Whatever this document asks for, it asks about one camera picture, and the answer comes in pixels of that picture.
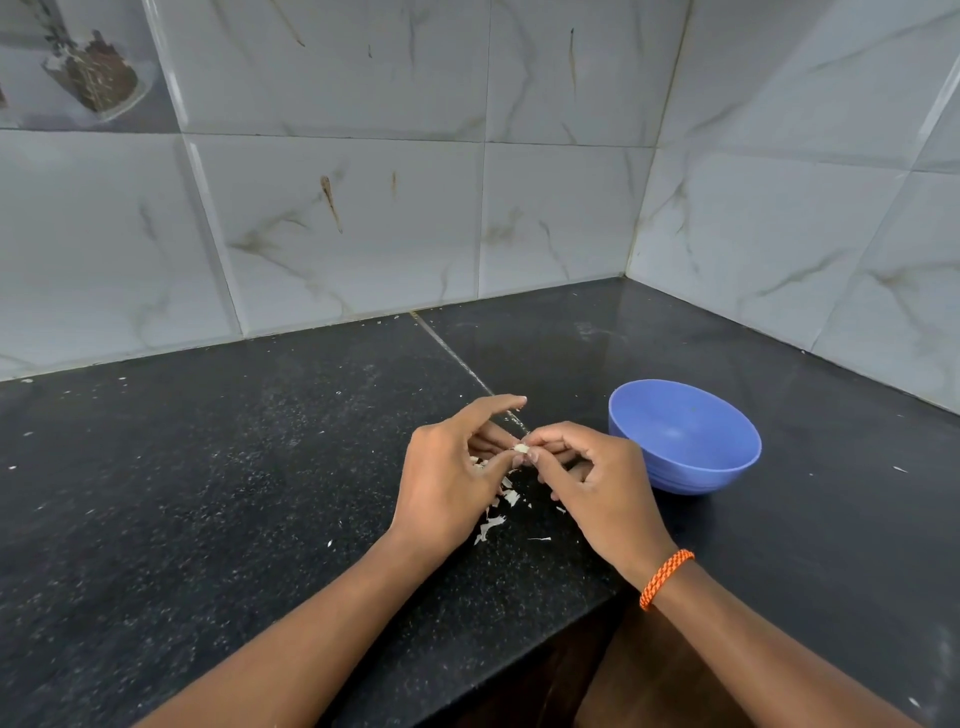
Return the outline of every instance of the plastic bowl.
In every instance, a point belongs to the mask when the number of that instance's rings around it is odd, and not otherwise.
[[[666,379],[639,379],[610,395],[611,435],[643,449],[651,483],[686,496],[734,482],[760,456],[754,424],[710,392]]]

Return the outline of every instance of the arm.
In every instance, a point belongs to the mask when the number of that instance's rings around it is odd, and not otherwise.
[[[527,457],[590,545],[641,591],[677,550],[650,490],[640,448],[571,423],[542,427]],[[586,462],[568,473],[542,446],[563,442]],[[654,605],[759,726],[917,724],[789,638],[687,561]]]
[[[410,441],[394,522],[350,569],[144,718],[139,728],[313,726],[417,587],[497,496],[518,442],[490,416],[526,402],[473,402]],[[473,468],[472,453],[491,460]]]

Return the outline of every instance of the black countertop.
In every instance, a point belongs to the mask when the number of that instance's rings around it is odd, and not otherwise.
[[[660,497],[678,541],[910,715],[960,723],[960,420],[623,279],[423,317],[530,398],[528,426],[605,427],[610,391],[643,377],[740,407],[764,454],[724,492]],[[148,713],[359,558],[410,432],[480,394],[409,316],[0,384],[0,724]],[[518,489],[388,628],[335,725],[433,715],[622,588],[545,489]]]

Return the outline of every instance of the forearm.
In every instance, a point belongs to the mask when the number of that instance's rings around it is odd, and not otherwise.
[[[439,565],[388,532],[325,589],[139,728],[312,726],[387,622]]]
[[[667,580],[654,605],[763,728],[916,726],[751,611],[694,562]]]

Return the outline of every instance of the bowl rim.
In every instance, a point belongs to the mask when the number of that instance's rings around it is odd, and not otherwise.
[[[637,443],[640,446],[640,449],[642,449],[644,452],[649,452],[651,455],[654,455],[655,457],[658,457],[660,460],[670,463],[671,465],[676,465],[681,468],[687,468],[697,473],[740,473],[742,471],[747,470],[747,468],[750,468],[752,465],[754,465],[754,463],[757,460],[760,459],[760,455],[763,453],[763,439],[760,437],[760,433],[757,431],[756,425],[754,425],[750,421],[749,417],[743,414],[743,412],[741,412],[738,408],[734,407],[728,401],[724,400],[721,397],[717,397],[712,392],[708,392],[706,389],[701,389],[700,387],[695,387],[692,384],[686,384],[685,382],[682,382],[682,381],[674,381],[673,379],[633,379],[632,381],[625,381],[623,384],[621,384],[611,392],[610,397],[607,400],[607,414],[610,417],[613,424],[616,425],[616,428],[621,432],[624,432],[624,429],[623,427],[620,426],[620,423],[616,420],[616,416],[613,414],[613,398],[616,397],[617,392],[624,389],[625,387],[628,387],[631,384],[638,384],[640,382],[660,382],[665,384],[676,385],[679,387],[684,387],[686,389],[695,390],[696,392],[706,395],[707,397],[713,398],[725,404],[734,412],[736,412],[740,417],[742,417],[743,421],[750,426],[750,430],[754,433],[754,436],[756,437],[756,454],[754,455],[754,457],[748,462],[746,462],[745,464],[738,465],[735,468],[701,468],[696,465],[686,465],[686,463],[678,462],[677,460],[674,460],[672,458],[666,457],[665,455],[659,454],[654,449],[646,448],[640,443]],[[636,443],[636,440],[634,440],[634,438],[632,437],[627,437],[627,439],[630,440],[631,442]]]

